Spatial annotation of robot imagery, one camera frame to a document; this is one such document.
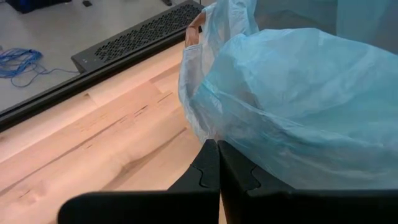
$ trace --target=plastic bag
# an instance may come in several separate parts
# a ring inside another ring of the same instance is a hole
[[[179,96],[198,137],[298,189],[398,187],[398,57],[321,31],[332,20],[311,7],[298,13],[318,29],[260,31],[280,10],[259,2],[205,8],[202,42],[184,50]]]

